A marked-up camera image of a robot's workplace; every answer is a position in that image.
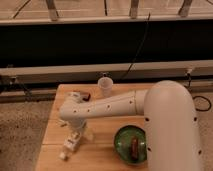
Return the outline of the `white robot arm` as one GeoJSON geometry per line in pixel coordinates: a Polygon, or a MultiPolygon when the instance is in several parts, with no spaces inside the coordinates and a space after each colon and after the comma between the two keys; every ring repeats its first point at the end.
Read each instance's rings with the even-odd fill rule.
{"type": "Polygon", "coordinates": [[[149,171],[204,171],[194,101],[178,82],[89,102],[72,92],[60,107],[60,118],[76,130],[89,118],[135,115],[145,117],[149,171]]]}

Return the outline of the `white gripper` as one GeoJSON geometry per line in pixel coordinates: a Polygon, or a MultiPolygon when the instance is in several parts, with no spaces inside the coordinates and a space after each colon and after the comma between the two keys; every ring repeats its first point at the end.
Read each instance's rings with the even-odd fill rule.
{"type": "Polygon", "coordinates": [[[78,133],[83,133],[84,132],[84,137],[88,141],[93,141],[94,140],[94,133],[93,131],[89,128],[86,127],[87,122],[83,119],[80,120],[70,120],[68,122],[70,131],[72,133],[78,132],[78,133]]]}

